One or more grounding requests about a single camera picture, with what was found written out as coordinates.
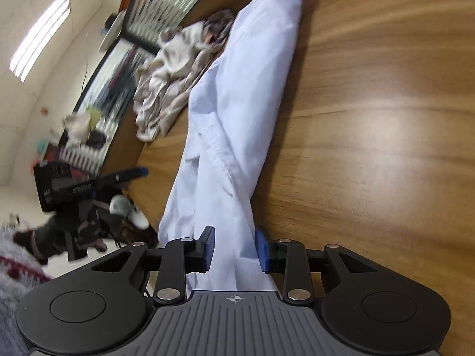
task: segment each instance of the hanging clothes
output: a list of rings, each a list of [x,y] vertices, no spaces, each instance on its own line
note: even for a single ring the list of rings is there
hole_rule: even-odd
[[[167,135],[187,105],[191,89],[222,49],[234,21],[231,11],[224,12],[210,17],[211,21],[160,33],[157,56],[136,72],[134,112],[141,141],[151,142],[159,132]]]
[[[191,92],[186,145],[158,232],[165,245],[215,227],[211,269],[188,275],[188,291],[276,288],[257,259],[250,198],[274,132],[301,6],[253,0]]]

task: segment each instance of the person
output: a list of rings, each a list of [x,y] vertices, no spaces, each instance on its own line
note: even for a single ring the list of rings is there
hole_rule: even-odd
[[[53,215],[47,223],[34,230],[17,231],[15,221],[0,228],[0,356],[25,356],[28,348],[18,330],[16,308],[32,289],[50,278],[42,270],[48,259],[66,251],[64,234]],[[78,228],[80,248],[94,247],[105,252],[107,246],[84,222]]]

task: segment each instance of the fluorescent light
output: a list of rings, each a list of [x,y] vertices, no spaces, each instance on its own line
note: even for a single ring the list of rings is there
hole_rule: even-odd
[[[25,69],[23,70],[23,73],[21,74],[20,80],[21,80],[22,83],[27,78],[29,72],[33,68],[33,64],[35,64],[35,61],[39,58],[39,55],[41,54],[41,52],[43,52],[43,49],[46,47],[46,45],[51,40],[51,38],[56,33],[56,31],[59,29],[59,27],[61,27],[61,25],[66,21],[66,19],[69,16],[70,12],[71,12],[71,8],[68,8],[66,10],[66,12],[63,13],[63,15],[58,19],[58,21],[56,21],[56,23],[53,25],[53,27],[49,30],[49,32],[43,38],[43,40],[39,44],[38,48],[35,50],[34,54],[32,55],[31,59],[28,61],[28,64],[26,65]]]
[[[23,82],[27,77],[33,64],[39,57],[41,51],[53,37],[61,24],[66,20],[69,12],[64,17],[64,20],[59,24],[67,10],[69,9],[69,0],[55,0],[48,9],[41,15],[35,25],[30,29],[25,39],[22,41],[17,51],[15,52],[10,63],[10,70],[15,73],[17,77],[21,76]]]

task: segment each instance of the cable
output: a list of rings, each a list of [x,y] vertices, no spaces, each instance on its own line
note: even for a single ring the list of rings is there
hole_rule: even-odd
[[[84,92],[84,84],[86,83],[86,78],[87,78],[87,70],[89,69],[89,58],[87,57],[87,37],[89,36],[89,32],[86,34],[86,39],[84,40],[84,56],[86,59],[86,73],[84,74],[84,80],[83,80],[83,85],[81,88],[81,95]]]

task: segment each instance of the fuzzy sweater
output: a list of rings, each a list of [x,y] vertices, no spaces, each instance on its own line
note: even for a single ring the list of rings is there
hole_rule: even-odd
[[[28,354],[17,327],[17,306],[30,290],[49,281],[33,256],[13,242],[13,234],[12,226],[0,228],[0,356]]]

